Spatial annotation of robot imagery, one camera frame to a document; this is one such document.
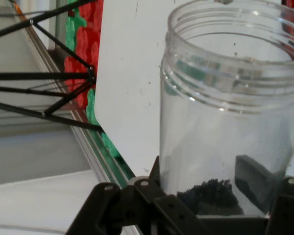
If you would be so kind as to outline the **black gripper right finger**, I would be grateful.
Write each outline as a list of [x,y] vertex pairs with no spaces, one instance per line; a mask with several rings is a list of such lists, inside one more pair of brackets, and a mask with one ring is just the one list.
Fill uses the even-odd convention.
[[282,175],[283,172],[270,172],[247,155],[236,157],[235,185],[269,215],[267,235],[294,235],[294,177]]

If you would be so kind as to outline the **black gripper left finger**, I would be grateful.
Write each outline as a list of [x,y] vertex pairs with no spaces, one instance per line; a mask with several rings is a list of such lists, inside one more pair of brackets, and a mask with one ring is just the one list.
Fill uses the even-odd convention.
[[160,188],[156,159],[147,178],[120,188],[114,183],[96,185],[68,235],[119,235],[126,226],[138,226],[145,235],[204,235],[206,227],[174,195]]

